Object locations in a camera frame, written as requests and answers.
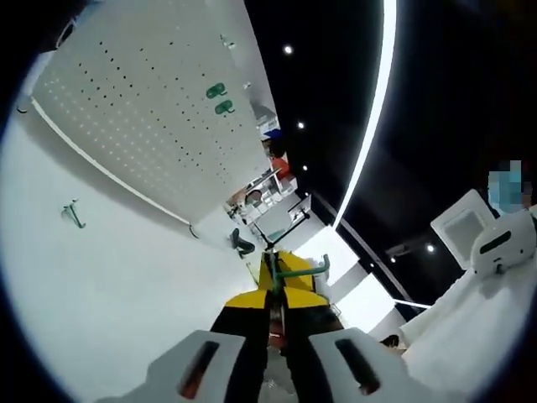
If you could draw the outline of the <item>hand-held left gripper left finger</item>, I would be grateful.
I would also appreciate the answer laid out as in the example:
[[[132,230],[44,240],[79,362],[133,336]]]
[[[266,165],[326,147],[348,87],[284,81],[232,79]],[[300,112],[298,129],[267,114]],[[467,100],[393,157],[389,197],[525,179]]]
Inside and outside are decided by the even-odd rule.
[[[149,366],[146,402],[256,402],[268,362],[273,276],[262,254],[258,288],[222,308],[208,331],[195,331]]]

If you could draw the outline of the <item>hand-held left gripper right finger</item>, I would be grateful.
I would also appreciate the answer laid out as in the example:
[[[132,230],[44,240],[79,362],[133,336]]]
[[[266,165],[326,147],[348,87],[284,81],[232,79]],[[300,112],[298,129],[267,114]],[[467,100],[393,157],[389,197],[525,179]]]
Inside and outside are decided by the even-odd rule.
[[[276,254],[279,296],[283,299],[285,356],[300,402],[333,402],[326,371],[310,337],[343,329],[331,308],[329,269],[291,253]]]

